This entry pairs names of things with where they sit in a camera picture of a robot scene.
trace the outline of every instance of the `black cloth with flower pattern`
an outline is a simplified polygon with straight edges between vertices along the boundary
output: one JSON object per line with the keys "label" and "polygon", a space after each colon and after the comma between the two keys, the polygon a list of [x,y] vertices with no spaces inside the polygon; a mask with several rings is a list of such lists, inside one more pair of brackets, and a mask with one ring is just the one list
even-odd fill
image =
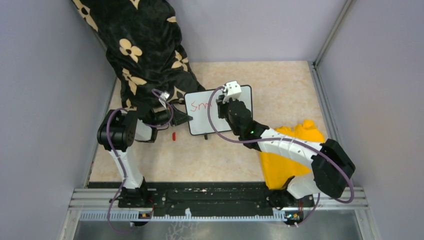
{"label": "black cloth with flower pattern", "polygon": [[152,89],[169,101],[204,90],[181,46],[175,11],[165,0],[72,0],[82,18],[107,46],[106,58],[121,82],[123,107],[160,106]]}

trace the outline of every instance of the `wire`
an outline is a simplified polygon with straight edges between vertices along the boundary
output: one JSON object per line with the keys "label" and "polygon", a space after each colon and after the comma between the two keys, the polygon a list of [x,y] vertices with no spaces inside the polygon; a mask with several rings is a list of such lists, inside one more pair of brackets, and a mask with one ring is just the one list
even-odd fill
{"label": "wire", "polygon": [[304,207],[303,207],[303,201],[302,199],[299,199],[299,213],[304,211]]}
{"label": "wire", "polygon": [[115,149],[114,145],[112,144],[112,139],[111,139],[111,134],[110,134],[110,128],[111,128],[112,119],[114,118],[114,116],[119,111],[128,112],[127,109],[121,107],[121,108],[115,109],[110,114],[109,119],[107,120],[107,124],[106,124],[106,137],[107,137],[107,142],[109,143],[110,148],[112,149],[113,153],[117,157],[118,162],[119,162],[119,165],[120,165],[120,168],[122,169],[123,180],[122,180],[122,183],[120,184],[118,190],[116,191],[115,195],[113,196],[112,200],[110,201],[109,209],[107,210],[107,216],[106,216],[106,218],[107,218],[107,223],[109,224],[109,227],[113,231],[115,231],[115,232],[117,232],[119,234],[126,234],[126,233],[132,232],[134,230],[134,228],[130,228],[129,230],[126,230],[126,231],[120,231],[120,230],[117,230],[116,228],[114,228],[114,226],[112,226],[112,222],[111,222],[111,209],[112,209],[112,206],[113,206],[115,200],[117,199],[118,194],[121,192],[122,188],[124,187],[125,182],[127,181],[127,170],[125,170],[125,167],[124,167],[124,164],[122,163],[121,157],[119,156],[117,150]]}
{"label": "wire", "polygon": [[170,109],[170,111],[171,111],[171,117],[170,117],[170,118],[169,118],[169,120],[168,120],[165,124],[163,124],[163,125],[150,125],[150,124],[147,124],[147,123],[145,123],[144,125],[149,126],[149,127],[152,127],[152,128],[156,128],[156,129],[166,127],[166,126],[168,126],[168,125],[170,124],[170,122],[172,121],[172,118],[174,117],[174,109],[173,109],[172,105],[171,105],[169,102],[167,102],[167,100],[166,100],[166,99],[163,99],[163,98],[160,96],[160,94],[162,94],[162,91],[160,91],[160,90],[157,90],[157,89],[153,88],[153,89],[151,90],[151,93],[152,93],[155,97],[157,97],[158,99],[162,99],[162,100],[165,102],[165,104],[169,107],[169,109]]}
{"label": "wire", "polygon": [[[170,107],[171,117],[169,118],[168,122],[166,122],[164,125],[155,126],[155,125],[149,125],[149,124],[146,124],[146,123],[144,123],[144,124],[145,124],[145,125],[147,125],[147,126],[149,126],[149,127],[152,127],[152,128],[162,128],[162,127],[165,127],[165,126],[169,125],[169,123],[172,121],[172,118],[174,117],[174,110],[173,110],[172,106],[171,106],[171,105],[170,105],[170,104],[166,101],[166,99],[163,99],[163,98],[161,98],[161,96],[160,96],[160,95],[158,95],[158,93],[159,93],[159,94],[161,94],[161,93],[162,93],[161,91],[159,91],[159,90],[157,90],[157,89],[153,88],[153,89],[151,90],[151,92],[152,92],[152,93],[153,93],[153,95],[155,95],[158,99],[162,99],[162,100],[164,100],[164,101],[165,101],[165,103],[166,103],[166,104]],[[115,154],[116,158],[118,159],[118,162],[119,162],[120,168],[122,169],[122,173],[123,173],[123,180],[122,180],[122,183],[120,184],[120,186],[119,186],[118,190],[116,191],[115,195],[113,196],[112,200],[110,201],[109,208],[108,208],[108,210],[107,210],[107,216],[106,216],[106,218],[107,218],[107,223],[109,224],[109,227],[110,227],[113,231],[115,231],[115,232],[117,232],[117,233],[120,233],[120,234],[125,234],[125,233],[129,233],[129,232],[133,231],[133,230],[134,230],[134,228],[130,228],[130,230],[127,230],[127,231],[120,231],[120,230],[117,230],[116,228],[114,228],[114,227],[112,226],[112,222],[111,222],[111,210],[112,210],[112,206],[113,206],[113,204],[114,204],[115,200],[117,199],[118,194],[121,192],[122,188],[124,187],[125,182],[127,181],[127,170],[125,169],[124,164],[123,164],[123,162],[122,162],[122,160],[121,160],[121,157],[119,156],[119,154],[118,154],[117,150],[115,149],[114,145],[112,144],[112,139],[111,139],[111,134],[110,134],[110,128],[111,128],[111,122],[112,122],[112,119],[114,119],[114,116],[115,116],[115,115],[117,114],[117,112],[119,112],[119,111],[125,111],[125,112],[128,112],[128,110],[127,110],[127,109],[125,109],[125,108],[121,107],[121,108],[117,108],[117,109],[115,109],[115,110],[114,110],[114,111],[110,114],[109,119],[107,120],[107,124],[106,124],[106,137],[107,137],[107,142],[109,143],[110,148],[112,149],[113,153]]]}
{"label": "wire", "polygon": [[[212,99],[214,99],[215,94],[219,91],[222,90],[224,88],[224,86],[220,86],[217,89],[215,89],[212,94],[210,95],[209,101],[208,101],[208,105],[207,105],[207,119],[209,120],[209,124],[212,127],[213,131],[222,139],[227,140],[228,142],[231,143],[236,143],[236,144],[251,144],[251,143],[257,143],[257,142],[265,142],[265,141],[285,141],[285,142],[292,142],[294,144],[300,145],[304,148],[307,148],[313,152],[315,152],[316,154],[320,155],[321,157],[323,157],[325,160],[327,160],[327,162],[329,162],[344,178],[344,180],[346,180],[347,185],[349,186],[349,190],[350,190],[350,198],[348,200],[340,200],[337,198],[334,198],[334,200],[336,200],[339,203],[343,203],[343,204],[349,204],[351,203],[354,198],[355,198],[355,190],[354,190],[354,184],[352,182],[352,180],[349,179],[349,177],[346,175],[346,173],[331,159],[329,158],[327,155],[325,155],[324,153],[318,151],[317,149],[309,146],[308,144],[305,144],[304,142],[298,141],[298,140],[294,140],[292,138],[279,138],[279,137],[269,137],[269,138],[260,138],[260,139],[253,139],[253,140],[234,140],[228,137],[225,137],[224,135],[222,135],[217,128],[214,126],[214,123],[212,122],[212,118],[211,118],[211,103],[212,103]],[[303,223],[304,221],[306,221],[307,219],[309,219],[310,215],[315,211],[315,209],[318,206],[318,202],[320,201],[320,197],[321,195],[318,193],[318,197],[317,200],[315,202],[315,206],[312,208],[312,210],[310,211],[310,213],[307,215],[307,217],[305,217],[303,219],[303,221],[301,223]]]}
{"label": "wire", "polygon": [[166,128],[161,128],[161,129],[158,129],[158,131],[163,131],[163,130],[167,130],[167,129],[169,129],[170,128],[170,126],[168,125]]}
{"label": "wire", "polygon": [[155,211],[155,202],[152,199],[149,199],[149,201],[153,204],[153,206],[151,207],[151,211],[148,213],[149,216],[141,217],[142,219],[151,219],[152,214]]}

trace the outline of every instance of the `yellow cloth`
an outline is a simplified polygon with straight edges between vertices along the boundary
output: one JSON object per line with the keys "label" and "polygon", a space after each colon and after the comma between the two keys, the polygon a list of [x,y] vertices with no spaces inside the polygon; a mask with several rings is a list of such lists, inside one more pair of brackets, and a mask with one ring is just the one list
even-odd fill
{"label": "yellow cloth", "polygon": [[[323,134],[318,131],[312,120],[304,120],[303,124],[295,126],[294,130],[288,126],[282,126],[275,130],[305,141],[325,142]],[[301,176],[311,171],[298,162],[274,153],[261,152],[260,161],[266,185],[270,190],[281,189],[290,177]]]}

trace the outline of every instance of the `marble tabletop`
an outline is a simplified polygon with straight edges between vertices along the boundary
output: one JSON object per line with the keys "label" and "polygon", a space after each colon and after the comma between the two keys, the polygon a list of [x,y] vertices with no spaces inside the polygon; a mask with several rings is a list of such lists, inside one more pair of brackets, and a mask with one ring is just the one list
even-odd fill
{"label": "marble tabletop", "polygon": [[[304,119],[315,122],[327,137],[326,127],[306,61],[199,62],[190,64],[206,89],[229,81],[252,87],[253,119],[271,128],[294,127]],[[110,103],[121,107],[120,84]],[[231,132],[223,133],[236,139]],[[248,182],[264,181],[259,153],[227,142],[216,134],[192,136],[187,123],[159,131],[155,143],[133,144],[138,168],[153,182]],[[91,182],[120,182],[110,154],[99,146]]]}

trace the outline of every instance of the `small whiteboard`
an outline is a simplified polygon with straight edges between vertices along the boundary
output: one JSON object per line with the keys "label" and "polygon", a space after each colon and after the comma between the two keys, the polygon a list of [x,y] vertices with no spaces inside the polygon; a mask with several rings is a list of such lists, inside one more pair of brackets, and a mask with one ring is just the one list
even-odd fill
{"label": "small whiteboard", "polygon": [[[188,122],[188,128],[190,129],[191,135],[205,135],[214,133],[214,130],[208,121],[208,102],[213,91],[214,90],[205,90],[185,94],[185,110],[189,116],[193,117],[193,120]],[[210,106],[210,117],[218,132],[225,132],[230,131],[231,128],[225,119],[218,118],[217,99],[221,94],[223,94],[223,92],[219,90],[213,97],[212,104]],[[252,112],[251,86],[241,86],[241,95],[238,100],[243,101],[246,105],[246,108]]]}

